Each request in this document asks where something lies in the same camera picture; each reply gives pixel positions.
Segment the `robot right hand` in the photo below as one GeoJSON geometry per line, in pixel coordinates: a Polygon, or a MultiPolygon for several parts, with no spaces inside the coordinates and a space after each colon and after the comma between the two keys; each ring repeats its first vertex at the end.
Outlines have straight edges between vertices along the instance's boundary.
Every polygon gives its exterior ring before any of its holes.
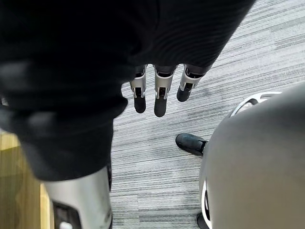
{"type": "Polygon", "coordinates": [[[53,203],[55,227],[110,229],[113,120],[140,66],[206,73],[252,0],[3,0],[0,126],[53,203]]]}

